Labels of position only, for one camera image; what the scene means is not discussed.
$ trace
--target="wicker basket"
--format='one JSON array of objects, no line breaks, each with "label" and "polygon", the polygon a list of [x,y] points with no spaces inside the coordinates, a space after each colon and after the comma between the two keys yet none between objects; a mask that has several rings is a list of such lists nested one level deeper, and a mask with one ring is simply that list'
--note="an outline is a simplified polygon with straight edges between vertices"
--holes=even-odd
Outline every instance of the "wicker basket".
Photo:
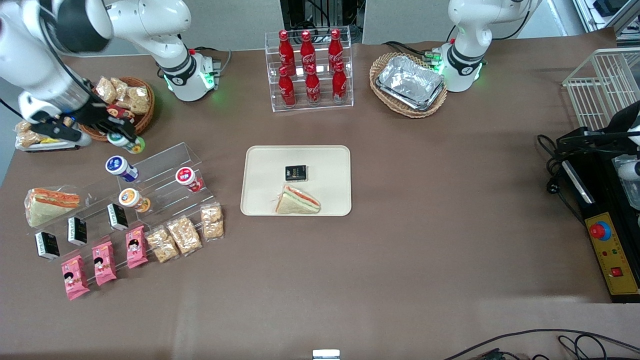
[{"label": "wicker basket", "polygon": [[378,75],[380,75],[382,70],[387,66],[387,63],[389,62],[389,60],[391,60],[391,58],[393,58],[395,56],[400,56],[400,55],[405,55],[405,56],[409,57],[409,59],[415,61],[417,64],[422,65],[424,67],[428,67],[427,63],[425,63],[424,61],[418,59],[417,57],[415,57],[413,55],[402,54],[402,53],[384,54],[383,56],[380,56],[376,61],[374,61],[373,65],[371,65],[371,69],[369,69],[369,85],[371,86],[371,90],[373,90],[373,92],[376,94],[376,96],[380,100],[382,100],[382,102],[384,102],[385,105],[387,105],[391,110],[395,111],[398,114],[402,114],[402,115],[404,115],[406,117],[410,117],[412,119],[421,119],[421,118],[427,117],[427,116],[433,114],[434,112],[436,112],[436,110],[439,107],[441,107],[442,103],[447,98],[447,87],[446,87],[446,85],[445,85],[444,89],[442,89],[442,91],[440,92],[438,97],[435,99],[435,101],[433,101],[433,104],[431,104],[431,107],[429,107],[429,109],[427,111],[416,111],[416,110],[410,108],[407,104],[397,100],[396,98],[392,97],[391,95],[389,95],[389,94],[385,93],[384,91],[380,90],[376,86],[376,78],[378,77]]},{"label": "wicker basket", "polygon": [[[149,124],[151,124],[151,119],[154,116],[154,106],[156,105],[156,98],[154,96],[154,91],[153,89],[151,89],[151,86],[149,86],[149,84],[147,84],[146,82],[138,78],[123,77],[123,78],[120,78],[120,80],[122,80],[122,82],[124,82],[125,84],[131,87],[144,86],[147,88],[147,95],[149,96],[149,111],[147,111],[147,113],[144,115],[136,115],[134,117],[134,122],[133,122],[134,127],[136,128],[136,135],[139,135],[149,126]],[[102,142],[107,141],[107,136],[101,134],[96,129],[86,127],[84,125],[80,125],[80,129],[82,129],[82,131],[84,131],[85,133],[89,134],[89,136],[94,140],[98,140]]]}]

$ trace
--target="foil container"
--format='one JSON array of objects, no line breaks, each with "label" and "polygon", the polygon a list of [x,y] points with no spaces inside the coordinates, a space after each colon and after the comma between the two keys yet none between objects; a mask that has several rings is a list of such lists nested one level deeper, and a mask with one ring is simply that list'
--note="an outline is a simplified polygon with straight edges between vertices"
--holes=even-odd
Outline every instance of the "foil container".
[{"label": "foil container", "polygon": [[444,88],[444,77],[407,56],[395,56],[376,79],[376,86],[412,109],[426,111]]}]

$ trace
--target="red button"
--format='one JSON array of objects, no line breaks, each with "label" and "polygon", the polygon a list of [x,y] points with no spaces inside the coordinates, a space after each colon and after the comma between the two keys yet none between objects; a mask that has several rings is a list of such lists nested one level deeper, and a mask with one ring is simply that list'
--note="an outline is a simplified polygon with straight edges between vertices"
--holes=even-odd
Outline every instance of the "red button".
[{"label": "red button", "polygon": [[589,232],[596,239],[602,239],[607,234],[606,230],[604,229],[604,226],[600,224],[593,224],[589,228]]}]

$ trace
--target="emergency stop button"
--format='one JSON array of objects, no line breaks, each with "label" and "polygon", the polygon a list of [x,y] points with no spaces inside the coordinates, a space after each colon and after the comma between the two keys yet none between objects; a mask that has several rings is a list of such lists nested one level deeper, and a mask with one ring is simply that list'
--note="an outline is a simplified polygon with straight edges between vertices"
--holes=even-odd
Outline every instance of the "emergency stop button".
[{"label": "emergency stop button", "polygon": [[589,234],[594,238],[607,241],[611,238],[611,228],[604,221],[598,221],[589,228]]}]

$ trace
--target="sandwich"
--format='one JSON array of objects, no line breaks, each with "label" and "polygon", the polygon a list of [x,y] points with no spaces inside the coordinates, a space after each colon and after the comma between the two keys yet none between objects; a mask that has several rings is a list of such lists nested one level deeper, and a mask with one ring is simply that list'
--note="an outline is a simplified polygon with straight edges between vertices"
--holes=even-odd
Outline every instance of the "sandwich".
[{"label": "sandwich", "polygon": [[318,200],[288,185],[282,190],[276,206],[278,214],[317,214],[319,211]]},{"label": "sandwich", "polygon": [[37,227],[64,215],[80,205],[80,196],[35,188],[29,191],[24,207],[29,226]]}]

